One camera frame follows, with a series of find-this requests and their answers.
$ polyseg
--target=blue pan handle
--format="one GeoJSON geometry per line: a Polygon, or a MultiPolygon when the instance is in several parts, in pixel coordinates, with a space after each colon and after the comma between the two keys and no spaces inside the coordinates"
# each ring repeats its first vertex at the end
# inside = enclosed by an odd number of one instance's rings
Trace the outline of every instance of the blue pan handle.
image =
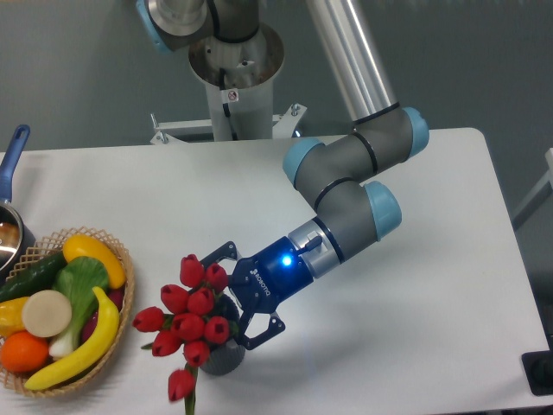
{"type": "Polygon", "coordinates": [[[0,164],[0,201],[11,201],[11,180],[30,133],[29,126],[23,124],[14,131],[14,136],[0,164]]]}

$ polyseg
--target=orange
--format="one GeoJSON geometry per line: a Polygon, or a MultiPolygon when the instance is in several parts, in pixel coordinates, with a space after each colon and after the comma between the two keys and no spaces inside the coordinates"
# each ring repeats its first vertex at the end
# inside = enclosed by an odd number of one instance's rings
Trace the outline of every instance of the orange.
{"type": "Polygon", "coordinates": [[[0,348],[0,363],[13,373],[32,372],[46,364],[48,342],[27,331],[8,337],[0,348]]]}

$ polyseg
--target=cucumber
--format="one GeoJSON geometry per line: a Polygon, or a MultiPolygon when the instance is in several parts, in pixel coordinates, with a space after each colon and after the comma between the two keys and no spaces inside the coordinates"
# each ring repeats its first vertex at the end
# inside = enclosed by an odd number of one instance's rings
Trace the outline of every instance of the cucumber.
{"type": "Polygon", "coordinates": [[[66,265],[62,251],[36,261],[0,287],[0,303],[52,288],[58,271],[66,265]]]}

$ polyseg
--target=wicker basket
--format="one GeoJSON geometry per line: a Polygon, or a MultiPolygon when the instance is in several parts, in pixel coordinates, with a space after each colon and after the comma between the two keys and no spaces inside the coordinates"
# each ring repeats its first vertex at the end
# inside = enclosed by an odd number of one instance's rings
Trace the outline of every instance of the wicker basket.
{"type": "MultiPolygon", "coordinates": [[[[26,253],[21,256],[20,261],[16,264],[13,271],[11,271],[8,278],[16,278],[16,274],[20,270],[27,268],[30,264],[38,261],[41,258],[44,258],[45,256],[48,256],[50,253],[59,251],[64,242],[70,236],[77,233],[83,233],[104,242],[111,249],[111,251],[115,253],[115,255],[121,261],[121,264],[123,265],[125,275],[127,277],[127,282],[125,284],[124,302],[123,308],[120,312],[120,323],[117,336],[107,353],[98,362],[96,362],[92,370],[90,370],[85,376],[72,383],[53,386],[44,391],[34,392],[25,389],[23,385],[27,381],[28,377],[8,372],[2,365],[0,365],[0,382],[3,383],[5,388],[12,389],[17,393],[20,393],[21,395],[34,398],[51,398],[80,389],[89,380],[96,376],[100,372],[100,370],[102,370],[105,363],[110,359],[115,348],[119,344],[121,336],[127,325],[127,320],[129,319],[135,290],[135,278],[132,262],[130,260],[129,252],[124,248],[123,244],[104,230],[98,231],[96,229],[89,229],[86,227],[81,227],[79,229],[62,229],[59,232],[52,233],[52,235],[49,237],[44,237],[41,241],[37,241],[35,243],[35,246],[27,249],[26,253]]],[[[2,348],[4,340],[5,339],[0,336],[0,348],[2,348]]]]}

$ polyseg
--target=light blue joint cap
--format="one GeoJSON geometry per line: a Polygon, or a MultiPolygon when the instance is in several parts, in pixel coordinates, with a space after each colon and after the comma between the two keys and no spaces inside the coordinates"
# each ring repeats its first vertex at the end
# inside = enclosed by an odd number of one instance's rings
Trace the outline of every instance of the light blue joint cap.
{"type": "Polygon", "coordinates": [[[401,223],[401,208],[391,191],[381,182],[371,182],[364,187],[371,203],[377,239],[381,240],[401,223]]]}
{"type": "Polygon", "coordinates": [[[283,170],[290,180],[290,183],[296,188],[296,174],[300,168],[305,156],[317,145],[325,145],[317,138],[304,138],[299,143],[294,144],[286,153],[283,160],[283,170]]]}
{"type": "Polygon", "coordinates": [[[415,154],[423,151],[429,143],[430,131],[429,126],[426,124],[426,121],[421,117],[421,113],[415,108],[404,108],[403,109],[411,121],[413,126],[413,145],[411,146],[411,153],[409,158],[412,158],[415,154]]]}
{"type": "Polygon", "coordinates": [[[154,42],[154,46],[156,47],[157,51],[161,54],[170,54],[171,49],[167,47],[165,42],[157,33],[157,30],[154,27],[154,23],[152,23],[152,21],[149,19],[149,14],[146,10],[144,0],[137,0],[137,10],[140,18],[142,19],[142,23],[144,23],[144,27],[148,32],[149,38],[154,42]]]}

